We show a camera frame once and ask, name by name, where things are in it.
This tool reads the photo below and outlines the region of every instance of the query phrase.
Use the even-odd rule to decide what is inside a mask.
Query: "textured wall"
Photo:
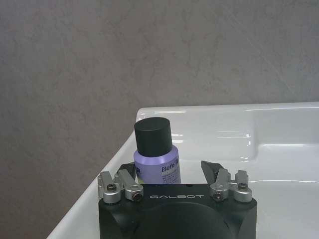
[[[138,108],[318,100],[318,0],[0,0],[1,238],[46,237]]]

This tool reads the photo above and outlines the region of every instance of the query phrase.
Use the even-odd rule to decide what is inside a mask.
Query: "screw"
[[[110,183],[106,186],[106,189],[110,192],[116,191],[116,185],[114,183]]]
[[[247,189],[247,188],[248,188],[247,183],[239,183],[238,184],[238,189]]]
[[[136,193],[132,196],[132,199],[134,202],[139,202],[140,200],[142,200],[142,197],[143,197],[142,194]]]
[[[223,195],[222,192],[218,192],[218,193],[215,193],[215,194],[213,195],[213,199],[214,199],[215,201],[217,201],[217,202],[222,201],[222,200],[223,200],[223,197],[224,197],[224,195]]]

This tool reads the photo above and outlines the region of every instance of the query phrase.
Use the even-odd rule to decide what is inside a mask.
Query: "purple bottle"
[[[146,118],[134,125],[138,150],[134,162],[141,184],[180,183],[178,149],[172,144],[169,120]]]

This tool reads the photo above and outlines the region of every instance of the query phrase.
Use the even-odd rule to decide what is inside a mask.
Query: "sink basin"
[[[182,183],[205,183],[201,160],[247,170],[258,239],[318,237],[319,102],[144,108],[137,120],[154,116],[171,122]],[[103,170],[114,174],[135,150],[132,133]],[[98,239],[97,202],[94,180],[48,238]]]

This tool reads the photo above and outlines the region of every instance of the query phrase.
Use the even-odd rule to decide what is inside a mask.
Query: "metal clamp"
[[[249,203],[252,200],[252,191],[248,188],[248,175],[243,170],[239,170],[235,180],[231,180],[227,169],[219,169],[217,179],[210,184],[209,190],[210,196],[217,202],[227,199],[229,190],[233,191],[234,199],[238,202]]]
[[[127,170],[119,170],[119,179],[124,186],[126,199],[138,202],[143,198],[143,186],[137,184]]]
[[[119,170],[112,180],[110,172],[101,172],[98,176],[99,198],[107,204],[121,200],[121,191],[125,190],[125,198],[138,202],[143,198],[143,186],[137,184],[126,169]]]
[[[112,180],[110,172],[101,172],[98,176],[99,198],[107,204],[114,204],[121,200],[121,187]]]

